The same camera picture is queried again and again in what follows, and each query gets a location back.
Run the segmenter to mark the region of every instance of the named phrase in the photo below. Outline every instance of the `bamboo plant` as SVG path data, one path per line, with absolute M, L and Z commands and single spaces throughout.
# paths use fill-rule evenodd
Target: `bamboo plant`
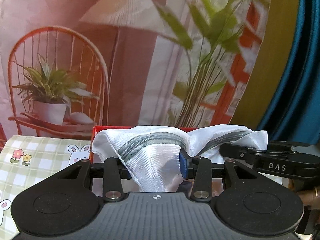
M 247 22 L 239 22 L 234 12 L 244 0 L 228 0 L 221 10 L 217 10 L 211 0 L 200 0 L 202 6 L 196 3 L 188 3 L 192 20 L 202 36 L 202 45 L 198 55 L 197 66 L 191 63 L 190 52 L 194 41 L 188 31 L 168 7 L 156 5 L 162 19 L 174 32 L 176 39 L 168 38 L 175 44 L 180 45 L 184 50 L 189 64 L 189 77 L 187 83 L 176 82 L 173 95 L 183 101 L 181 112 L 174 116 L 172 110 L 168 115 L 170 125 L 175 127 L 194 127 L 199 125 L 197 114 L 204 98 L 221 90 L 225 82 L 235 86 L 233 76 L 223 66 L 221 60 L 226 53 L 239 54 L 239 37 Z M 256 0 L 263 6 L 269 4 L 265 0 Z M 203 44 L 207 42 L 209 51 L 204 52 Z M 223 74 L 224 81 L 217 82 L 217 77 Z

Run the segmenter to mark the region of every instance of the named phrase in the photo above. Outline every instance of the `potted plant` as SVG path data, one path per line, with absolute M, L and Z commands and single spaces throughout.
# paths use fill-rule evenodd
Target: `potted plant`
M 20 89 L 18 94 L 24 94 L 23 103 L 33 100 L 33 109 L 40 120 L 62 125 L 66 109 L 71 107 L 71 102 L 83 104 L 83 97 L 99 99 L 85 90 L 84 83 L 75 81 L 71 71 L 49 67 L 41 55 L 38 55 L 38 61 L 40 71 L 15 62 L 26 70 L 23 75 L 29 82 L 12 87 Z

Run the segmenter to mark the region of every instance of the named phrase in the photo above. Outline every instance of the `green plant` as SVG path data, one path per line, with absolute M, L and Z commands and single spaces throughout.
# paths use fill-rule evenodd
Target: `green plant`
M 25 70 L 23 76 L 29 81 L 12 86 L 20 89 L 18 94 L 24 95 L 23 102 L 32 99 L 43 103 L 70 105 L 70 102 L 83 104 L 82 97 L 99 99 L 93 93 L 85 90 L 84 83 L 75 81 L 71 71 L 50 68 L 41 55 L 38 55 L 38 61 L 40 71 L 15 62 Z
M 182 110 L 178 116 L 173 115 L 171 109 L 168 112 L 169 122 L 173 123 L 175 121 L 174 126 L 176 127 L 198 126 L 200 121 L 198 121 L 197 115 L 204 98 L 222 89 L 226 81 L 232 86 L 236 85 L 233 76 L 221 61 L 225 53 L 240 53 L 238 40 L 244 27 L 248 26 L 248 22 L 239 22 L 234 15 L 236 8 L 244 0 L 228 0 L 221 10 L 217 10 L 211 0 L 200 1 L 202 6 L 195 3 L 188 4 L 193 22 L 202 35 L 202 45 L 195 71 L 193 71 L 190 58 L 193 40 L 190 38 L 188 31 L 168 7 L 156 5 L 160 16 L 176 36 L 176 39 L 165 38 L 180 45 L 185 50 L 189 63 L 187 83 L 176 82 L 173 89 L 173 95 L 183 101 Z M 256 1 L 267 8 L 269 7 L 269 3 L 265 0 Z M 210 46 L 207 52 L 204 52 L 203 49 L 204 42 Z M 221 74 L 225 76 L 224 79 L 218 79 Z M 200 120 L 203 114 L 204 109 L 200 114 Z

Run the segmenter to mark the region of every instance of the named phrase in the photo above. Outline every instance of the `curtain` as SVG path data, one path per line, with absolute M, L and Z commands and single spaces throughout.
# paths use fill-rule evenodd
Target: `curtain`
M 320 138 L 320 0 L 300 0 L 295 37 L 278 88 L 257 130 L 270 140 Z

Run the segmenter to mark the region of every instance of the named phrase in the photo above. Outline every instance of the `red box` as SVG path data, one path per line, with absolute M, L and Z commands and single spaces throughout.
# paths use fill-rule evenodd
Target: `red box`
M 108 126 L 108 125 L 97 125 L 97 126 L 93 127 L 92 136 L 91 136 L 90 156 L 89 156 L 91 163 L 93 163 L 93 153 L 91 151 L 92 150 L 92 141 L 98 132 L 100 132 L 102 130 L 107 130 L 107 129 L 130 129 L 130 128 L 132 128 L 132 127 L 131 126 Z M 196 128 L 180 128 L 180 129 L 185 132 L 190 132 L 190 131 L 195 130 Z

